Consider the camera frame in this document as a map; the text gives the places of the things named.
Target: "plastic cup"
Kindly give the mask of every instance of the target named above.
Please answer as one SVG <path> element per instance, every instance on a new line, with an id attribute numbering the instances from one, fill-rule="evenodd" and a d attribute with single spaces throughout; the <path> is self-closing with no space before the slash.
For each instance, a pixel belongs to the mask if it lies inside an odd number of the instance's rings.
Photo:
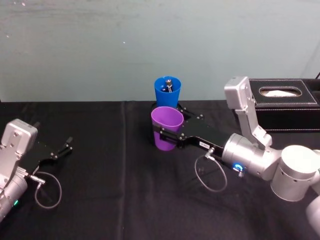
<path id="1" fill-rule="evenodd" d="M 159 106 L 151 112 L 152 124 L 178 132 L 184 122 L 184 116 L 177 109 L 170 106 Z M 161 140 L 160 133 L 153 132 L 154 143 L 156 147 L 162 151 L 170 151 L 176 147 L 175 144 Z"/>
<path id="2" fill-rule="evenodd" d="M 172 92 L 165 92 L 162 89 L 166 88 L 166 80 L 171 79 L 172 81 Z M 154 82 L 156 106 L 168 106 L 176 108 L 179 100 L 181 82 L 178 78 L 173 76 L 163 76 L 158 78 Z"/>

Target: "tissue box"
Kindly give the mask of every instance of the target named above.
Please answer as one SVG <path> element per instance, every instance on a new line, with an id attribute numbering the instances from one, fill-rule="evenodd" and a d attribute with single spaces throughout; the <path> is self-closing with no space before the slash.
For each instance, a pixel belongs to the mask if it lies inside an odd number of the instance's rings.
<path id="1" fill-rule="evenodd" d="M 320 132 L 320 80 L 250 79 L 250 86 L 267 132 Z"/>

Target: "black tablecloth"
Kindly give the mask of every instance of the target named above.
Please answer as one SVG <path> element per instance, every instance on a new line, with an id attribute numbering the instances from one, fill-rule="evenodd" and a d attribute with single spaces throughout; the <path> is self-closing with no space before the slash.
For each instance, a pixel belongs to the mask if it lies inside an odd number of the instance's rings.
<path id="1" fill-rule="evenodd" d="M 63 195 L 53 210 L 38 207 L 31 184 L 0 224 L 0 239 L 97 240 L 315 240 L 305 215 L 316 197 L 286 202 L 270 183 L 226 169 L 228 187 L 200 185 L 190 146 L 162 152 L 150 143 L 151 102 L 0 103 L 0 129 L 20 118 L 41 122 L 38 139 L 58 148 L 73 136 L 73 153 L 52 168 Z M 212 126 L 240 133 L 224 101 L 186 101 Z M 273 134 L 273 147 L 320 148 L 319 133 Z M 222 184 L 213 163 L 198 168 L 212 187 Z"/>

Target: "purple cup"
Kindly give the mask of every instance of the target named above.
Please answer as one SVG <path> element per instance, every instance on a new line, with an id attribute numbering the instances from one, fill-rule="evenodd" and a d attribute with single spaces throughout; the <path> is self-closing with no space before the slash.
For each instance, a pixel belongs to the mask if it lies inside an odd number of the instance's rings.
<path id="1" fill-rule="evenodd" d="M 173 132 L 178 132 L 182 123 L 184 122 L 184 116 L 177 109 L 170 106 L 159 106 L 151 112 L 152 124 L 158 124 L 161 127 Z M 162 151 L 170 151 L 176 147 L 167 141 L 160 139 L 160 133 L 153 132 L 154 143 L 156 147 Z"/>

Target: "gray-green wall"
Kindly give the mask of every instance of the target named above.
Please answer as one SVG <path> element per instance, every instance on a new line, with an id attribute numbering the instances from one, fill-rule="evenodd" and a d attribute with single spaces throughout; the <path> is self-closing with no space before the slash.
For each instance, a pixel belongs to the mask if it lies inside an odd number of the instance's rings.
<path id="1" fill-rule="evenodd" d="M 314 78 L 319 0 L 2 0 L 2 101 L 223 99 L 232 76 Z"/>

